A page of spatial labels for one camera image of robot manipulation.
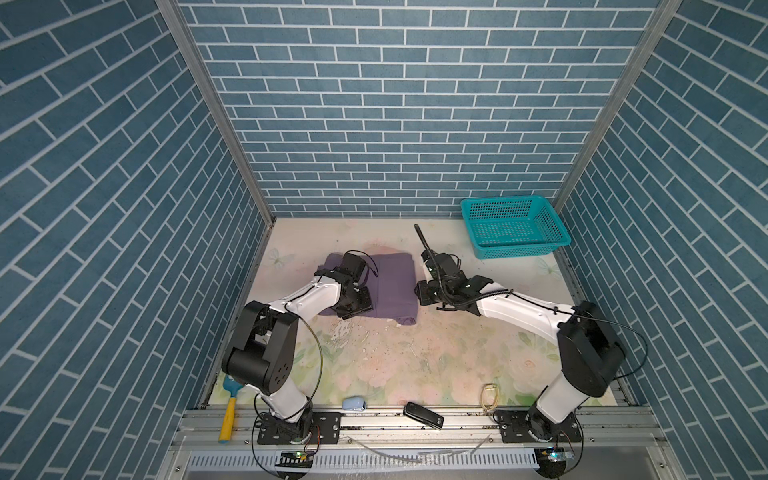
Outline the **purple trousers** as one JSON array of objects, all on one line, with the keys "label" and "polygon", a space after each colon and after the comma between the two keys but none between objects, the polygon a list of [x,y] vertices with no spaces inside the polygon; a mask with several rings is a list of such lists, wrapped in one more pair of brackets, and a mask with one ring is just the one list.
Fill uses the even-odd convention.
[{"label": "purple trousers", "polygon": [[[355,283],[360,286],[367,286],[372,297],[373,309],[362,316],[391,319],[406,326],[415,324],[418,301],[414,293],[416,275],[412,256],[403,252],[373,256],[359,250],[347,252],[361,256],[368,265],[368,271],[363,279],[360,283]],[[341,286],[353,283],[350,277],[338,269],[345,253],[328,255],[325,263],[316,270],[316,274],[329,275],[338,280]],[[321,313],[323,315],[336,315],[331,307]]]}]

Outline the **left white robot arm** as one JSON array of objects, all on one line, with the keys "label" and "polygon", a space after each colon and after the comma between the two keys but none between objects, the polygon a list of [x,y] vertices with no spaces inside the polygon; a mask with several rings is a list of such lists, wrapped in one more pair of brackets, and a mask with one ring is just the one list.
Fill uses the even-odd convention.
[{"label": "left white robot arm", "polygon": [[327,309],[343,319],[371,310],[364,275],[323,269],[291,294],[246,304],[230,334],[222,371],[256,390],[278,419],[298,422],[310,407],[310,398],[290,378],[298,329]]}]

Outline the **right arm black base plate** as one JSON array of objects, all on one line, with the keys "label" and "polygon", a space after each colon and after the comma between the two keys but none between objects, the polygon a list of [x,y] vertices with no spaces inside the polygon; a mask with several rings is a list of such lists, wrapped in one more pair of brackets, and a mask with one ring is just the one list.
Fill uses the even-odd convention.
[{"label": "right arm black base plate", "polygon": [[496,409],[491,419],[498,426],[504,443],[577,443],[583,440],[582,429],[574,413],[563,422],[554,423],[535,408],[527,411]]}]

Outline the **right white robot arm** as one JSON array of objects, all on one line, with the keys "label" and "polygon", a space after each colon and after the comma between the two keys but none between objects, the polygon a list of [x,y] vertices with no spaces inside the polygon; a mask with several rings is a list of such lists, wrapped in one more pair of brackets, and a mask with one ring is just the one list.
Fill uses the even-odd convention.
[{"label": "right white robot arm", "polygon": [[530,435],[541,442],[572,424],[575,410],[587,400],[603,396],[626,359],[615,329],[590,302],[546,302],[483,276],[448,283],[420,280],[414,293],[422,306],[501,320],[557,347],[560,372],[526,414]]}]

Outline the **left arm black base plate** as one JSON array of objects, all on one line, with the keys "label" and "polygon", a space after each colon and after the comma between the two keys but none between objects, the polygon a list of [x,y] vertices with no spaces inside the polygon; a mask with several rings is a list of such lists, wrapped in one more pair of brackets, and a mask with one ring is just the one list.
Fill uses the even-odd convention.
[{"label": "left arm black base plate", "polygon": [[256,443],[259,445],[332,444],[339,441],[340,413],[305,411],[295,423],[260,413],[256,427]]}]

